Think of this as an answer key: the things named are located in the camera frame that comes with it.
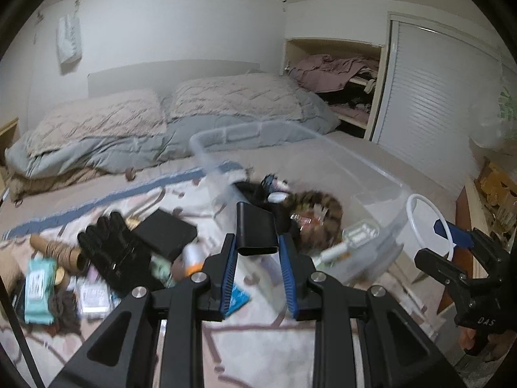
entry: screw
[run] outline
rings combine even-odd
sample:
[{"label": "screw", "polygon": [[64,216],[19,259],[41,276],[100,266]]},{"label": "screw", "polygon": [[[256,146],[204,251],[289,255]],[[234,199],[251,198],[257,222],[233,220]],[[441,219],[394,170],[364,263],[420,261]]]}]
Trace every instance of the screw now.
[{"label": "screw", "polygon": [[131,291],[131,294],[133,295],[133,297],[136,297],[137,299],[144,297],[146,293],[147,293],[147,289],[142,286],[135,287]]},{"label": "screw", "polygon": [[192,274],[192,276],[190,276],[190,279],[194,283],[201,283],[206,280],[206,277],[207,277],[206,274],[204,272],[200,271],[198,273]]},{"label": "screw", "polygon": [[311,274],[311,280],[315,281],[316,283],[325,281],[326,278],[327,278],[327,275],[321,271],[315,271]]},{"label": "screw", "polygon": [[375,297],[383,297],[386,294],[386,289],[382,286],[371,286],[370,291]]}]

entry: white container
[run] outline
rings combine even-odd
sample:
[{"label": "white container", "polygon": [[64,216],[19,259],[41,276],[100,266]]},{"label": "white container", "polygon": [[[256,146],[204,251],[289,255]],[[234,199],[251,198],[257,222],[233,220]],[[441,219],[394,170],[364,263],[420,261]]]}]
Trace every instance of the white container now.
[{"label": "white container", "polygon": [[[214,209],[221,210],[216,216],[221,229],[235,232],[236,203],[245,201],[218,169],[222,160],[234,160],[235,155],[225,157],[221,151],[271,146],[274,148],[270,149],[271,159],[268,158],[267,164],[270,170],[264,175],[274,173],[297,191],[316,190],[333,195],[343,208],[342,229],[364,219],[379,225],[377,238],[353,251],[348,258],[319,269],[344,284],[358,279],[374,281],[386,271],[401,251],[396,237],[407,223],[405,204],[410,190],[371,161],[298,123],[265,121],[232,125],[203,131],[190,139],[197,163],[207,175]],[[246,160],[251,164],[243,166],[252,166],[253,156],[247,158],[247,153],[240,152],[241,162]],[[259,262],[246,261],[247,267],[250,263]],[[271,284],[277,287],[277,283],[277,276],[273,276]]]}]

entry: white hoop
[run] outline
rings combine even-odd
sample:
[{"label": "white hoop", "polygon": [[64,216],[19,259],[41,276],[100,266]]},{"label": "white hoop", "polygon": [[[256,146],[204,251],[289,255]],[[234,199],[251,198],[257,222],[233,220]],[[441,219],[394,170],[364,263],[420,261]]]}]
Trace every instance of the white hoop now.
[{"label": "white hoop", "polygon": [[417,225],[415,223],[415,218],[413,217],[413,210],[415,209],[415,207],[417,205],[418,199],[423,201],[424,203],[426,203],[429,207],[431,207],[433,209],[433,211],[436,213],[436,215],[440,219],[440,222],[444,226],[445,233],[447,235],[447,241],[449,242],[449,255],[447,256],[447,260],[452,261],[452,256],[454,255],[454,242],[452,241],[452,234],[449,229],[449,225],[447,224],[447,221],[445,220],[444,215],[441,214],[440,210],[438,210],[438,208],[428,198],[426,198],[420,194],[411,194],[409,196],[409,198],[407,199],[407,203],[406,203],[407,219],[409,220],[411,229],[413,229],[413,233],[415,234],[415,237],[417,238],[417,241],[420,244],[420,247],[429,248],[428,246],[426,246],[426,243],[423,241],[422,236],[420,235],[420,232],[417,229]]}]

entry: cardboard tube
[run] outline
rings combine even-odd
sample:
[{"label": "cardboard tube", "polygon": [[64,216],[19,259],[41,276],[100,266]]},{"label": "cardboard tube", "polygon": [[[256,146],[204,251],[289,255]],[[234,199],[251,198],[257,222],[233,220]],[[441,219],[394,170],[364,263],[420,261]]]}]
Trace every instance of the cardboard tube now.
[{"label": "cardboard tube", "polygon": [[35,250],[44,256],[54,258],[58,265],[72,274],[83,275],[86,272],[89,261],[79,247],[59,241],[48,241],[36,234],[31,235],[29,241]]},{"label": "cardboard tube", "polygon": [[56,279],[54,282],[54,285],[56,286],[56,289],[58,290],[66,290],[68,285],[70,284],[70,276],[65,271],[63,267],[59,267],[56,270]]}]

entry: sliding closet door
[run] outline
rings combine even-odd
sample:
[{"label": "sliding closet door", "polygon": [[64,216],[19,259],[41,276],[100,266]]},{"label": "sliding closet door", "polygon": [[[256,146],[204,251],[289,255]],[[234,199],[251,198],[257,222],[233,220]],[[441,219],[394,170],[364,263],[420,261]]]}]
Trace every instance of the sliding closet door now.
[{"label": "sliding closet door", "polygon": [[460,39],[392,22],[373,141],[456,197],[467,174],[479,172],[470,149],[469,104],[497,70],[495,58]]}]

